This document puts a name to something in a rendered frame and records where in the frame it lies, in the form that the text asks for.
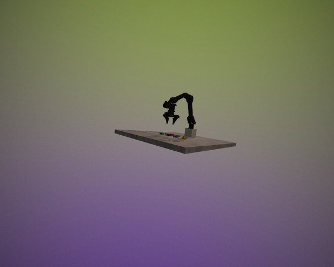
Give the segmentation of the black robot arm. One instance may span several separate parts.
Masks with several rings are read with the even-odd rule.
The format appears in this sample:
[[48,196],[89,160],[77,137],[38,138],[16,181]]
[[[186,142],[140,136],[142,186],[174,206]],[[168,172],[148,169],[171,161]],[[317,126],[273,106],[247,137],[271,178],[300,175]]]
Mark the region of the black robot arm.
[[[163,104],[163,108],[169,108],[169,109],[175,109],[175,106],[177,106],[175,103],[178,102],[179,99],[181,98],[185,98],[187,103],[188,103],[188,112],[189,112],[189,116],[187,117],[188,123],[189,123],[189,128],[190,129],[194,129],[194,125],[196,124],[194,116],[193,116],[193,107],[192,107],[192,103],[193,103],[193,96],[188,94],[188,93],[182,93],[179,96],[176,97],[171,97],[170,100],[167,102],[165,101]],[[168,110],[168,112],[165,112],[165,116],[169,116],[172,115],[172,111]]]

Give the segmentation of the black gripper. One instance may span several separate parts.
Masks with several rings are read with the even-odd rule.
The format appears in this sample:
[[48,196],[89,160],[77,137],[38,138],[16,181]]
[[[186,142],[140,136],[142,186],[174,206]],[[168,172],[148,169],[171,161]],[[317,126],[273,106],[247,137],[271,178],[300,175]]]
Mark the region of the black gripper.
[[165,117],[166,119],[166,123],[168,124],[168,121],[169,121],[169,117],[173,117],[173,124],[175,123],[175,121],[179,118],[179,115],[175,115],[174,112],[175,110],[173,109],[169,109],[169,111],[172,111],[172,115],[169,115],[169,116],[165,116],[165,114],[163,114],[163,117]]

